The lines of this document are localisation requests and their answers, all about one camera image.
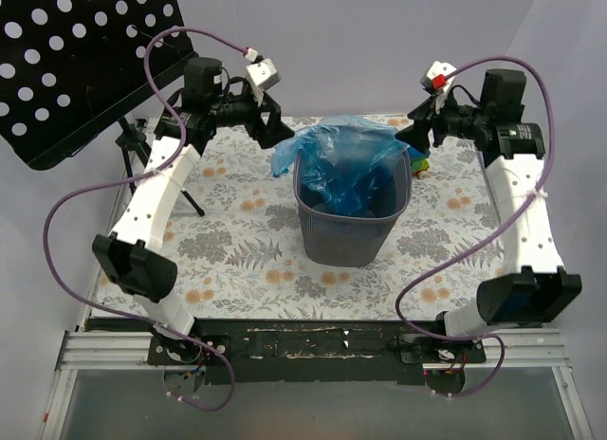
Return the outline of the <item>blue plastic trash bag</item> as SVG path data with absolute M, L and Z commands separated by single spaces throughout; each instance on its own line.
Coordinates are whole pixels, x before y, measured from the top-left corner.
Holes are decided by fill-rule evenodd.
M 324 118 L 277 144 L 271 170 L 278 177 L 299 162 L 295 177 L 318 193 L 330 212 L 361 217 L 408 153 L 409 145 L 396 133 L 393 126 L 359 116 Z

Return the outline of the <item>grey mesh trash bin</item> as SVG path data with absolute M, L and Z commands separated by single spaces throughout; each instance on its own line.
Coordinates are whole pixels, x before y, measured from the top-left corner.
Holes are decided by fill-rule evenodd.
M 301 181 L 303 159 L 293 169 L 303 246 L 307 257 L 326 266 L 360 267 L 374 261 L 412 196 L 413 171 L 408 153 L 396 164 L 388 183 L 374 193 L 362 217 L 329 212 L 322 197 Z

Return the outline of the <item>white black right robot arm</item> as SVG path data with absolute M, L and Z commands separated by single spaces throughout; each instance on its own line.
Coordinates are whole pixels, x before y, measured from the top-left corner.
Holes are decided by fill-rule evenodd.
M 429 348 L 445 362 L 461 354 L 464 337 L 553 321 L 582 289 L 580 275 L 565 269 L 554 242 L 539 184 L 548 166 L 542 131 L 522 120 L 524 72 L 487 70 L 480 99 L 461 105 L 453 94 L 454 71 L 448 63 L 429 67 L 421 84 L 430 96 L 409 113 L 412 126 L 396 136 L 421 153 L 447 137 L 474 143 L 500 220 L 504 273 L 480 283 L 467 305 L 440 315 L 444 329 L 430 336 Z

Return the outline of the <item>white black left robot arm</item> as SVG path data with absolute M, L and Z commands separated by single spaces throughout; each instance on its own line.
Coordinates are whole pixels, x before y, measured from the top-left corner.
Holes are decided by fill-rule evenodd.
M 178 195 L 206 146 L 223 127 L 242 126 L 263 149 L 291 138 L 280 105 L 267 93 L 279 82 L 274 62 L 252 55 L 238 94 L 222 80 L 222 63 L 195 57 L 184 68 L 184 87 L 170 99 L 155 129 L 145 174 L 125 213 L 109 235 L 94 239 L 93 252 L 105 275 L 133 296 L 158 333 L 171 338 L 169 352 L 180 363 L 195 362 L 202 351 L 193 335 L 194 318 L 173 292 L 175 263 L 161 256 L 164 226 Z

